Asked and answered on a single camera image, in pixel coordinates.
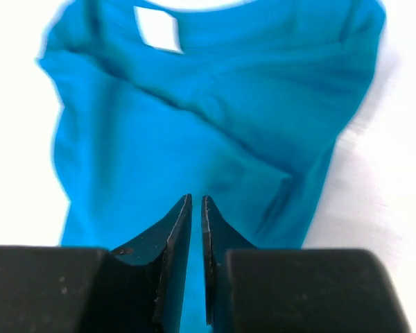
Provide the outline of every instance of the black plastic part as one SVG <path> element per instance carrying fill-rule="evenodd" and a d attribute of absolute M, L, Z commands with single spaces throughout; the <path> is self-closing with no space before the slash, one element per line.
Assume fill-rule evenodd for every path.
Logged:
<path fill-rule="evenodd" d="M 178 333 L 191 196 L 111 253 L 0 246 L 0 333 Z"/>
<path fill-rule="evenodd" d="M 203 200 L 207 318 L 214 333 L 409 332 L 384 267 L 368 251 L 257 250 L 212 199 Z"/>

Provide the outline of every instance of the white table surface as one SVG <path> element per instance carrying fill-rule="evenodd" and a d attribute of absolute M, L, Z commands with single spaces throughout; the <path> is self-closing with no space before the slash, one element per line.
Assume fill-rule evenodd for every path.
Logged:
<path fill-rule="evenodd" d="M 51 167 L 60 104 L 35 58 L 61 3 L 0 1 L 0 244 L 52 246 L 60 237 L 68 202 Z M 376 79 L 339 141 L 305 246 L 372 250 L 416 333 L 416 0 L 384 4 Z"/>

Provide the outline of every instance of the white surface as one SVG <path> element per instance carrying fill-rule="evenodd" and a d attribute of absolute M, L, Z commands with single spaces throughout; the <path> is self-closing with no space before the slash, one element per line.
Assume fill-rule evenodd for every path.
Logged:
<path fill-rule="evenodd" d="M 0 244 L 56 245 L 66 213 L 51 168 L 60 104 L 35 63 L 60 3 L 0 1 Z M 416 332 L 416 0 L 385 5 L 378 74 L 340 140 L 306 246 L 373 250 Z"/>

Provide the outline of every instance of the folded blue cloth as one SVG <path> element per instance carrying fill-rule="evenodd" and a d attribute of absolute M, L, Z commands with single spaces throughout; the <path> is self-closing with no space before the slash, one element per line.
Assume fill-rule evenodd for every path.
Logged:
<path fill-rule="evenodd" d="M 133 6 L 176 18 L 184 54 L 146 46 Z M 54 146 L 71 201 L 62 245 L 117 247 L 193 194 L 181 330 L 206 330 L 202 196 L 255 245 L 299 248 L 336 138 L 372 81 L 384 20 L 375 0 L 67 6 L 40 59 L 64 103 Z"/>

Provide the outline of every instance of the white label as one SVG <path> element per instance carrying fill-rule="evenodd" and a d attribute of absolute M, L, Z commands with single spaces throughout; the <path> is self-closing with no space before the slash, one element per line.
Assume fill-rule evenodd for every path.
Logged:
<path fill-rule="evenodd" d="M 134 7 L 137 26 L 144 43 L 155 49 L 183 53 L 178 37 L 177 20 L 167 12 Z"/>

